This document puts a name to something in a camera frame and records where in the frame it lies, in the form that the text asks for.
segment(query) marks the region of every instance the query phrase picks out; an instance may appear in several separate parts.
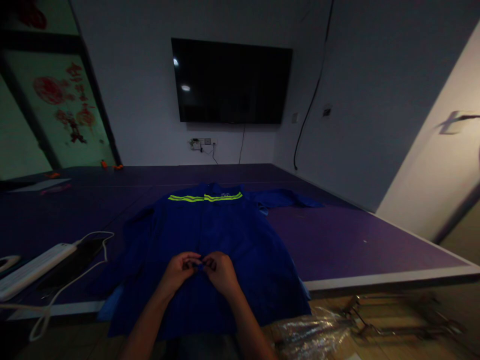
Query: power strip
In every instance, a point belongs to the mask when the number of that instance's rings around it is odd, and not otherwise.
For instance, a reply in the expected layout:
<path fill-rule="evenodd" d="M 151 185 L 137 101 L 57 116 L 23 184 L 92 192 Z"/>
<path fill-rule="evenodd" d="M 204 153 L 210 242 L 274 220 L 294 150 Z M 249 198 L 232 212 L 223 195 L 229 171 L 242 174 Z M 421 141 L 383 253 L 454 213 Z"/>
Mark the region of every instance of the power strip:
<path fill-rule="evenodd" d="M 0 280 L 0 302 L 13 298 L 76 250 L 75 245 L 59 243 L 7 275 Z"/>

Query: jacket sleeve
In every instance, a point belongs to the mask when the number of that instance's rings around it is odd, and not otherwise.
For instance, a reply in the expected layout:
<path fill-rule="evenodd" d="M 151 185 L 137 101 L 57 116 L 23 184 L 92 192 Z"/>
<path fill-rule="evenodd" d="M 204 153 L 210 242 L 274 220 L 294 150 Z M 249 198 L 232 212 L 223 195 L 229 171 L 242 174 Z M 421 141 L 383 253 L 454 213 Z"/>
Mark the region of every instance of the jacket sleeve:
<path fill-rule="evenodd" d="M 308 197 L 294 193 L 287 189 L 275 189 L 266 191 L 251 191 L 248 193 L 249 199 L 257 203 L 258 208 L 270 209 L 287 206 L 297 206 L 305 208 L 322 208 L 320 202 L 312 200 Z"/>
<path fill-rule="evenodd" d="M 88 287 L 95 295 L 110 294 L 128 277 L 136 275 L 146 258 L 148 243 L 151 237 L 152 221 L 157 209 L 148 206 L 140 211 L 123 226 L 125 249 Z"/>

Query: plastic bag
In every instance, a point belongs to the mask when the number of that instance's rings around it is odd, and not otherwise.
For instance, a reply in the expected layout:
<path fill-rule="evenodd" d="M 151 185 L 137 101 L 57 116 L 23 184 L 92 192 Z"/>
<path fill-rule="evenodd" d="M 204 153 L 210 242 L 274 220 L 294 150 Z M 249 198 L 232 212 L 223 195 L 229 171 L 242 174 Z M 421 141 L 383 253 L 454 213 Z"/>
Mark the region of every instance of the plastic bag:
<path fill-rule="evenodd" d="M 282 359 L 326 359 L 349 335 L 352 320 L 323 307 L 315 315 L 281 320 L 271 325 L 275 350 Z"/>

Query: finger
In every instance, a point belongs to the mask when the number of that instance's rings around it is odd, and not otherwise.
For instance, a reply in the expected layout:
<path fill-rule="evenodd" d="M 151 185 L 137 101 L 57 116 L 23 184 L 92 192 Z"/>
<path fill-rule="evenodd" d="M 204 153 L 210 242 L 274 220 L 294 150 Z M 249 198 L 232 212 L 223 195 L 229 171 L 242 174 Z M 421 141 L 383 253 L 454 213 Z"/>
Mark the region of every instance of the finger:
<path fill-rule="evenodd" d="M 200 265 L 202 264 L 202 262 L 198 259 L 194 259 L 194 258 L 189 258 L 187 260 L 184 260 L 186 263 L 192 263 L 192 264 L 195 264 L 195 265 Z"/>
<path fill-rule="evenodd" d="M 209 268 L 208 266 L 205 266 L 203 268 L 203 271 L 208 275 L 208 277 L 210 277 L 210 275 L 212 275 L 214 273 L 214 271 L 211 268 Z"/>
<path fill-rule="evenodd" d="M 189 277 L 191 277 L 193 274 L 195 274 L 197 272 L 197 268 L 196 267 L 192 267 L 192 268 L 189 268 L 187 270 L 184 270 L 181 272 L 182 276 L 183 276 L 183 281 L 185 281 L 186 279 L 188 279 Z"/>
<path fill-rule="evenodd" d="M 202 255 L 200 254 L 197 254 L 196 252 L 192 252 L 192 251 L 185 251 L 185 252 L 181 252 L 177 255 L 177 257 L 179 257 L 180 259 L 184 260 L 184 259 L 188 259 L 188 258 L 194 258 L 194 259 L 199 259 L 202 257 Z"/>
<path fill-rule="evenodd" d="M 214 251 L 214 252 L 211 252 L 209 253 L 207 256 L 205 256 L 203 258 L 203 262 L 207 261 L 208 259 L 214 259 L 214 260 L 217 260 L 219 255 L 221 255 L 222 253 L 220 251 Z"/>

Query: hand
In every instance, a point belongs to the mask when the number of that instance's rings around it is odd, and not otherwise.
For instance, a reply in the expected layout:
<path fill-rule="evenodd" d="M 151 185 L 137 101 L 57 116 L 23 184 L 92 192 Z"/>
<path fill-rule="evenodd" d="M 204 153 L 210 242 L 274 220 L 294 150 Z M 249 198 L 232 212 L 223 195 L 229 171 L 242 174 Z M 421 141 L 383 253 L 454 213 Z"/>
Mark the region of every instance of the hand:
<path fill-rule="evenodd" d="M 208 278 L 215 288 L 227 300 L 232 300 L 242 293 L 232 260 L 221 251 L 215 251 L 203 258 Z"/>
<path fill-rule="evenodd" d="M 197 272 L 194 264 L 202 263 L 199 260 L 200 256 L 195 252 L 187 251 L 171 258 L 155 291 L 155 295 L 160 301 L 169 302 L 184 281 Z"/>

